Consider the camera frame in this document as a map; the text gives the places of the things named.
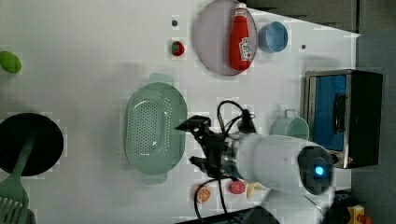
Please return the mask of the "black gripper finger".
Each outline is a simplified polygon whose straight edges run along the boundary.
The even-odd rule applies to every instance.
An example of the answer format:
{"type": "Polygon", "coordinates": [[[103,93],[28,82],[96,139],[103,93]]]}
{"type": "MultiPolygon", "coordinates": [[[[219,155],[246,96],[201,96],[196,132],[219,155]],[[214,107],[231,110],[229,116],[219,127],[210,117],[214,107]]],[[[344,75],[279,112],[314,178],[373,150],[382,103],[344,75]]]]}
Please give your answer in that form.
{"type": "Polygon", "coordinates": [[[176,130],[190,133],[208,133],[211,119],[204,116],[194,115],[176,127],[176,130]]]}
{"type": "Polygon", "coordinates": [[[189,161],[191,164],[195,165],[198,167],[202,172],[209,172],[210,171],[210,164],[207,158],[199,158],[192,156],[189,158],[189,161]]]}

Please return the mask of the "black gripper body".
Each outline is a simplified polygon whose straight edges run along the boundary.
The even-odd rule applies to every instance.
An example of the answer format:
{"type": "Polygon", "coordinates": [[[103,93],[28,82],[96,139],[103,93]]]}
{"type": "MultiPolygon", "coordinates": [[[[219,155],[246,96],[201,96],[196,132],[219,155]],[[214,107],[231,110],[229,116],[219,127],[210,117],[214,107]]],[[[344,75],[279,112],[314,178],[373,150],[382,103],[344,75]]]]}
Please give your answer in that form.
{"type": "Polygon", "coordinates": [[[222,133],[213,133],[209,130],[208,133],[195,133],[194,139],[201,146],[211,166],[209,172],[203,173],[215,179],[230,177],[231,180],[237,180],[239,175],[227,161],[227,153],[231,150],[222,133]]]}

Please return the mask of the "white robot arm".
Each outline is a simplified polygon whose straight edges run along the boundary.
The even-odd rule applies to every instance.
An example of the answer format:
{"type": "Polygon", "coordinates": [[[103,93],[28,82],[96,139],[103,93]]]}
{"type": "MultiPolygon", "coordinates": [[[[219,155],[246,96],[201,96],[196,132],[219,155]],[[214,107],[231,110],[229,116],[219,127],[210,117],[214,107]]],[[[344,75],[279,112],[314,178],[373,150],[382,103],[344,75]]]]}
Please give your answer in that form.
{"type": "Polygon", "coordinates": [[[263,136],[243,115],[236,133],[210,130],[211,120],[193,116],[177,126],[189,132],[204,156],[190,162],[217,180],[243,179],[268,189],[241,224],[322,224],[334,198],[333,159],[322,146],[285,135],[263,136]]]}

